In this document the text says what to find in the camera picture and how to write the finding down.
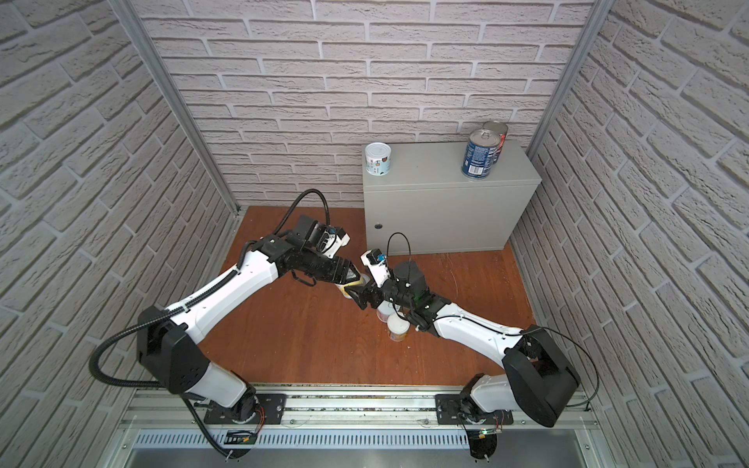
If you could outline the yellow label can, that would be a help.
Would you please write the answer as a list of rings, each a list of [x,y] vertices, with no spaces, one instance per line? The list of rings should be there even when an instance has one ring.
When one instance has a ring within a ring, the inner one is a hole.
[[[370,282],[371,278],[366,274],[362,274],[356,281],[347,283],[345,285],[339,285],[339,290],[346,298],[358,301],[361,299],[364,290],[366,290]]]

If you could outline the grey label can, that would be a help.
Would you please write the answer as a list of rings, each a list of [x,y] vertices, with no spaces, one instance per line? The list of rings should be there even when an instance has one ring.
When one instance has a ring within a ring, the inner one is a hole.
[[[390,171],[392,149],[384,142],[372,142],[364,148],[365,169],[372,176],[385,176]]]

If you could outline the blue Progresso soup can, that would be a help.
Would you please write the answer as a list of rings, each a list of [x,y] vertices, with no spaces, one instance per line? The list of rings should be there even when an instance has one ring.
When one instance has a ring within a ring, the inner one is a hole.
[[[470,179],[485,179],[495,164],[502,136],[488,129],[472,132],[464,153],[461,172]]]

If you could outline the red label soup can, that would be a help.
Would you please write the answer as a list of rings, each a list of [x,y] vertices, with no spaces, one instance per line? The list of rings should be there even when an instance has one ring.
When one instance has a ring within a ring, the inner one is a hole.
[[[490,132],[495,133],[497,136],[499,136],[499,139],[501,140],[499,142],[499,145],[497,146],[497,149],[495,150],[495,154],[493,155],[492,165],[495,165],[495,163],[499,161],[499,156],[501,156],[501,152],[503,150],[503,146],[507,137],[508,126],[506,123],[503,123],[503,122],[487,121],[483,124],[482,128],[484,130],[488,130]]]

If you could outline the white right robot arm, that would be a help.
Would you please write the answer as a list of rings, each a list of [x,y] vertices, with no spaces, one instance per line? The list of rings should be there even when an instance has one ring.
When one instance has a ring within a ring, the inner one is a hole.
[[[384,302],[400,306],[406,310],[404,320],[419,331],[457,342],[501,366],[501,376],[477,374],[461,390],[460,412],[470,421],[518,410],[535,423],[552,427],[579,388],[579,374],[542,327],[502,326],[430,290],[415,294],[396,280],[344,290],[362,309]]]

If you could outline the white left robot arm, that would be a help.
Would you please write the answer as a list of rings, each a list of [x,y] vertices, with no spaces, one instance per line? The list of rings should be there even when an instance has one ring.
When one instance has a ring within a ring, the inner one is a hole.
[[[287,232],[250,241],[236,265],[198,292],[160,310],[151,306],[140,314],[138,362],[161,387],[185,399],[207,400],[229,411],[237,423],[259,411],[255,387],[211,361],[199,343],[254,293],[290,272],[318,282],[346,285],[361,278],[351,261],[337,255],[350,240],[330,226],[321,235]]]

